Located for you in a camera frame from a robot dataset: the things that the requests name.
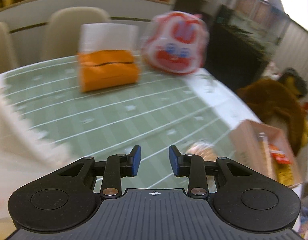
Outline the round bread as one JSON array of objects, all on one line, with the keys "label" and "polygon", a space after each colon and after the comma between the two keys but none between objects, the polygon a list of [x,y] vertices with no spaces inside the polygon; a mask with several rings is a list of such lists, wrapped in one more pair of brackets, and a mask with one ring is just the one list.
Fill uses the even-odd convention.
[{"label": "round bread", "polygon": [[213,147],[214,145],[208,141],[197,141],[191,144],[185,152],[199,155],[203,158],[212,158],[216,156]]}]

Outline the rabbit face plastic bag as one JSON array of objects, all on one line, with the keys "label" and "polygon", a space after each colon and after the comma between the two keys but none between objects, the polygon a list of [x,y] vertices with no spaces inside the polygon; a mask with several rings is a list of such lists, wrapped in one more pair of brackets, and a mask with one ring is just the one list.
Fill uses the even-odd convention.
[{"label": "rabbit face plastic bag", "polygon": [[175,75],[194,73],[205,63],[209,32],[200,15],[169,11],[155,16],[140,39],[142,59]]}]

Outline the yellow snack packets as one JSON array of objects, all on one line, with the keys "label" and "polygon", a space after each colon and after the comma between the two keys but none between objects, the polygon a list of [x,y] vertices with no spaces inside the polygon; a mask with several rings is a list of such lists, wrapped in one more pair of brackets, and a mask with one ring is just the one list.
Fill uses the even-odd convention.
[{"label": "yellow snack packets", "polygon": [[293,164],[290,161],[275,162],[276,179],[279,183],[291,187],[294,185]]}]

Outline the orange tissue pack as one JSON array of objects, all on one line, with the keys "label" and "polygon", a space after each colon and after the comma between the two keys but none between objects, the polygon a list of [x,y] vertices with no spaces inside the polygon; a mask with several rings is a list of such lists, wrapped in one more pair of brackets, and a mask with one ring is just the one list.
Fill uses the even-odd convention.
[{"label": "orange tissue pack", "polygon": [[138,32],[129,24],[81,26],[78,78],[83,93],[138,82],[140,69],[133,55]]}]

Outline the brown fuzzy blanket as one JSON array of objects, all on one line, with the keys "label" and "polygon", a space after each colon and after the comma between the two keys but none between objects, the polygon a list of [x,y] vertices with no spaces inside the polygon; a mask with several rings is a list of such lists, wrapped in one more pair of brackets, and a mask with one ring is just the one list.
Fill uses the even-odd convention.
[{"label": "brown fuzzy blanket", "polygon": [[274,118],[282,119],[287,126],[287,139],[294,155],[298,155],[308,142],[308,121],[304,108],[295,94],[279,81],[259,79],[236,90],[237,96],[265,124]]}]

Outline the red snack packet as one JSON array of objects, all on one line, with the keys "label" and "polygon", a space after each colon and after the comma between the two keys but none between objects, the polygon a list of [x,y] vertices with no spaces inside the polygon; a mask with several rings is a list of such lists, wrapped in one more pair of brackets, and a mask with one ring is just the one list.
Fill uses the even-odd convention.
[{"label": "red snack packet", "polygon": [[283,152],[279,147],[276,145],[269,143],[269,152],[270,152],[270,159],[271,163],[280,164],[280,165],[291,165],[292,161],[286,156],[285,152]]}]

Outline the long biscuit roll pack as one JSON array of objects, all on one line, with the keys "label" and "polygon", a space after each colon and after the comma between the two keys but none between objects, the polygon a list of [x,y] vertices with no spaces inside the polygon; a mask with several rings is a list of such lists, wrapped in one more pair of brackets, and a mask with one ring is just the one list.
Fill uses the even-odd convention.
[{"label": "long biscuit roll pack", "polygon": [[258,134],[258,143],[260,146],[260,150],[262,153],[262,158],[263,158],[263,163],[264,163],[264,169],[265,169],[265,174],[269,178],[273,179],[274,178],[274,172],[273,172],[273,167],[270,159],[270,152],[269,152],[269,143],[268,143],[268,137],[264,132],[260,132]]}]

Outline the white paper bag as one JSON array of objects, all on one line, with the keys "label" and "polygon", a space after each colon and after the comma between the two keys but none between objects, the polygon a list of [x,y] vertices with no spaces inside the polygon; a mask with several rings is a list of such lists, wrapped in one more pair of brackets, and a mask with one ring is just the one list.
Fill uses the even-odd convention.
[{"label": "white paper bag", "polygon": [[8,200],[19,187],[73,161],[68,144],[53,145],[43,134],[30,129],[30,121],[4,98],[0,85],[0,239],[15,226],[8,213]]}]

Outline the beige dining chair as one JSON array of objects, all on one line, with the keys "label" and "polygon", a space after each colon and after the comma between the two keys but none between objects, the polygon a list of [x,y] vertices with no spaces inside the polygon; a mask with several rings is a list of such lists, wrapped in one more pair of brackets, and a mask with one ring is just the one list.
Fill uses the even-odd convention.
[{"label": "beige dining chair", "polygon": [[108,12],[95,7],[70,7],[53,13],[44,31],[41,60],[75,55],[82,25],[110,21]]}]

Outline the pink cardboard box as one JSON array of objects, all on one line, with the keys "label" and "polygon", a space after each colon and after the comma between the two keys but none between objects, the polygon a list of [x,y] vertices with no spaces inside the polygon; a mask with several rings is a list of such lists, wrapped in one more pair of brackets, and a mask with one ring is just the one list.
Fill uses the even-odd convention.
[{"label": "pink cardboard box", "polygon": [[230,132],[237,162],[288,187],[303,183],[296,158],[284,132],[244,120]]}]

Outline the green checkered tablecloth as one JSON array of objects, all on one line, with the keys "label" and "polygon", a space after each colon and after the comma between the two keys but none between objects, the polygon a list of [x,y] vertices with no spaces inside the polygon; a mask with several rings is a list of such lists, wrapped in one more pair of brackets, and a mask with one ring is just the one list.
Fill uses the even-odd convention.
[{"label": "green checkered tablecloth", "polygon": [[184,152],[204,142],[215,156],[233,157],[228,125],[186,81],[148,69],[135,85],[82,93],[75,57],[45,61],[6,73],[3,98],[29,129],[54,146],[68,146],[74,159],[95,160],[142,148],[136,178],[123,188],[186,187],[175,178],[168,148]]}]

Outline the glass fish tank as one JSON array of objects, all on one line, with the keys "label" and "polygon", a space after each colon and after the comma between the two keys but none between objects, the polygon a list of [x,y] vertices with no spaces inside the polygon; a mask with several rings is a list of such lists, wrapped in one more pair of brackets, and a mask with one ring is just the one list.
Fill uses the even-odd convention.
[{"label": "glass fish tank", "polygon": [[290,17],[265,0],[227,0],[210,31],[206,70],[232,91],[258,80],[275,55]]}]

